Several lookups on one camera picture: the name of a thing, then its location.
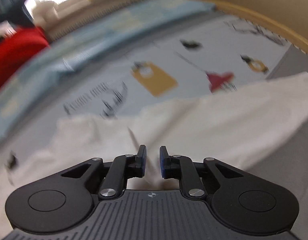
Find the white t-shirt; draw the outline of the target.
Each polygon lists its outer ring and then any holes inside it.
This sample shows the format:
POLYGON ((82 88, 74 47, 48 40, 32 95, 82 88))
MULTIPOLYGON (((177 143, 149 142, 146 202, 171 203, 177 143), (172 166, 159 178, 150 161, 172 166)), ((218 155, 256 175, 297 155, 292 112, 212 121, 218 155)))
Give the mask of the white t-shirt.
POLYGON ((93 157, 111 161, 147 147, 144 179, 132 189, 161 189, 158 152, 201 161, 214 157, 247 169, 284 145, 308 120, 308 73, 253 83, 235 92, 194 99, 172 99, 131 117, 106 120, 79 115, 58 121, 49 145, 11 172, 0 170, 0 239, 12 227, 5 202, 17 188, 93 157))

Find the grey printed bed sheet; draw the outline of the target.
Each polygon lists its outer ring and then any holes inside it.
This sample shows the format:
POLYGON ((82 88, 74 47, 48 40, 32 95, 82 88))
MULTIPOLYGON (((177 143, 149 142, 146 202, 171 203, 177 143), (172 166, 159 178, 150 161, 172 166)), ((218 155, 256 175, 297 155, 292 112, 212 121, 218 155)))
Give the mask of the grey printed bed sheet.
POLYGON ((307 70, 287 40, 234 16, 208 13, 148 32, 90 62, 43 95, 6 139, 19 164, 46 148, 64 118, 131 117, 172 99, 235 92, 307 70))

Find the light blue patterned cloth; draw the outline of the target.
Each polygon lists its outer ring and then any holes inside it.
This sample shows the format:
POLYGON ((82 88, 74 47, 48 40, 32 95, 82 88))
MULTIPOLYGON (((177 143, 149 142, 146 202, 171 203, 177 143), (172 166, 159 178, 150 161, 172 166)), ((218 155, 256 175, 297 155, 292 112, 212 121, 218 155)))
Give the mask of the light blue patterned cloth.
POLYGON ((66 76, 149 31, 214 8, 214 3, 196 0, 141 0, 61 38, 19 68, 0 90, 0 141, 66 76))

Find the red folded blanket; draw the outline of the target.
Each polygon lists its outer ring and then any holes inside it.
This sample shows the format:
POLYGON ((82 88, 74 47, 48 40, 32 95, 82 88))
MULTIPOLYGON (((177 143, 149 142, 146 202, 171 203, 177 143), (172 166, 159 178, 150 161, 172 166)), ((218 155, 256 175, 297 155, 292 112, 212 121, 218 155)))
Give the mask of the red folded blanket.
POLYGON ((19 28, 0 41, 0 88, 23 64, 48 47, 41 27, 19 28))

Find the white plush toy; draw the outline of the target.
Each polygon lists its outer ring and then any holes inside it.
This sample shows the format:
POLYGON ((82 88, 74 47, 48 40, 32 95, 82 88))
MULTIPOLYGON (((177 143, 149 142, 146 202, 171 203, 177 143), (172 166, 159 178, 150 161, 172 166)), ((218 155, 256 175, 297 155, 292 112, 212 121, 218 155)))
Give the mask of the white plush toy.
POLYGON ((45 27, 59 19, 58 4, 54 1, 42 1, 32 9, 34 25, 45 27))

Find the wooden bed frame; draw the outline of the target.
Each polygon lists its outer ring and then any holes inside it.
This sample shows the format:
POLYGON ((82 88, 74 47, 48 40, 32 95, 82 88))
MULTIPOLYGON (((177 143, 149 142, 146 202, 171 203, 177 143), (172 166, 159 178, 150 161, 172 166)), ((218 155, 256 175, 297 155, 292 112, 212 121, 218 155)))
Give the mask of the wooden bed frame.
POLYGON ((308 40, 302 35, 295 32, 293 29, 265 16, 256 11, 242 7, 233 3, 221 0, 209 0, 216 5, 219 11, 227 14, 235 15, 239 18, 247 20, 253 24, 260 25, 261 27, 274 32, 278 36, 288 40, 294 47, 299 49, 302 53, 308 56, 308 40))

